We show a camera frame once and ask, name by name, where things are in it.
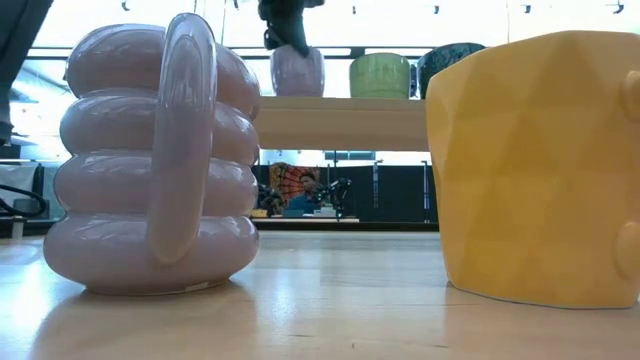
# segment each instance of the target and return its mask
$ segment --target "wooden shelf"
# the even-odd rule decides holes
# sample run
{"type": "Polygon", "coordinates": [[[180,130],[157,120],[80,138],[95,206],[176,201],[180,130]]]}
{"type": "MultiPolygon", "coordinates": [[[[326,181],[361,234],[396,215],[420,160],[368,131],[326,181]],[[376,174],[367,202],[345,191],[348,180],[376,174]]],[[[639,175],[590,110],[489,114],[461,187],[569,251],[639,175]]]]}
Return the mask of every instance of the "wooden shelf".
{"type": "Polygon", "coordinates": [[[262,97],[263,149],[428,151],[424,101],[262,97]]]}

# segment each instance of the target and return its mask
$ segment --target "colorful object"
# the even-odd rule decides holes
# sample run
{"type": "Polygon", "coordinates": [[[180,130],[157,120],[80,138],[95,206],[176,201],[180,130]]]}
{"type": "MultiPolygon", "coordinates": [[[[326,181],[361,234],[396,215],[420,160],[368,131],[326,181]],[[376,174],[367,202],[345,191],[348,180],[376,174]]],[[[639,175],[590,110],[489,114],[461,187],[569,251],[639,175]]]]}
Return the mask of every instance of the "colorful object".
{"type": "Polygon", "coordinates": [[[75,156],[55,179],[67,216],[45,239],[49,266],[128,295],[203,289],[245,267],[258,249],[250,74],[193,14],[166,34],[116,25],[85,37],[68,64],[81,98],[61,123],[75,156]]]}
{"type": "Polygon", "coordinates": [[[289,200],[304,193],[300,176],[311,173],[320,181],[320,169],[316,167],[293,166],[286,163],[275,163],[269,167],[269,182],[271,187],[280,192],[285,204],[289,200]]]}
{"type": "Polygon", "coordinates": [[[352,98],[408,99],[411,66],[398,54],[364,55],[349,66],[349,82],[352,98]]]}
{"type": "Polygon", "coordinates": [[[324,94],[324,56],[309,48],[302,57],[291,45],[271,54],[271,82],[277,96],[313,96],[324,94]]]}
{"type": "Polygon", "coordinates": [[[452,284],[625,308],[640,289],[640,37],[569,31],[431,79],[427,132],[452,284]]]}
{"type": "Polygon", "coordinates": [[[425,98],[429,80],[440,71],[457,63],[465,57],[484,50],[484,45],[475,43],[456,43],[435,48],[418,60],[418,78],[420,83],[420,98],[425,98]]]}

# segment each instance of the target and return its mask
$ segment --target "green pot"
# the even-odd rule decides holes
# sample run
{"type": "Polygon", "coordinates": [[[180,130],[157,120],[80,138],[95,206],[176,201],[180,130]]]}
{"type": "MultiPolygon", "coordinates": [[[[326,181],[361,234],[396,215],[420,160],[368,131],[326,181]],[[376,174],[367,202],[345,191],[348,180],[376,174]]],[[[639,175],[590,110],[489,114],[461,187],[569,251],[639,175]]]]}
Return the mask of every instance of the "green pot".
{"type": "Polygon", "coordinates": [[[352,98],[408,99],[411,66],[398,54],[368,54],[351,63],[349,81],[352,98]]]}

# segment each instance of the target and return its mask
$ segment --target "faceted yellow pot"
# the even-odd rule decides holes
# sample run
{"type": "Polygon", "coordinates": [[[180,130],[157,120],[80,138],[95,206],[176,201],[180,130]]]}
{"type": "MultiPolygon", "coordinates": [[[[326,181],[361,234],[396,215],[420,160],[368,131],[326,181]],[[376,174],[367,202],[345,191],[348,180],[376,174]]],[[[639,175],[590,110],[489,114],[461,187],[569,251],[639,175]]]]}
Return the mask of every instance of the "faceted yellow pot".
{"type": "Polygon", "coordinates": [[[566,308],[640,289],[640,37],[570,31],[437,74],[427,132],[447,273],[462,290],[566,308]]]}

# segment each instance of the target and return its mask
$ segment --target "pink vase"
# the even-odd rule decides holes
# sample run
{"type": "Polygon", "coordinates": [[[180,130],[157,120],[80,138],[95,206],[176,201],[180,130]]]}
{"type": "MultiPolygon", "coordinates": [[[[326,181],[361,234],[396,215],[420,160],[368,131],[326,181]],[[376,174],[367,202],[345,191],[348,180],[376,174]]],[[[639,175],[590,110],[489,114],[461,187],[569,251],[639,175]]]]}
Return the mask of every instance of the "pink vase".
{"type": "Polygon", "coordinates": [[[279,47],[271,55],[271,82],[277,96],[322,97],[324,56],[311,47],[306,58],[290,45],[279,47]]]}
{"type": "Polygon", "coordinates": [[[216,285],[258,249],[255,76],[206,22],[98,29],[74,49],[80,100],[61,122],[74,154],[55,179],[67,216],[47,234],[58,274],[107,294],[216,285]]]}

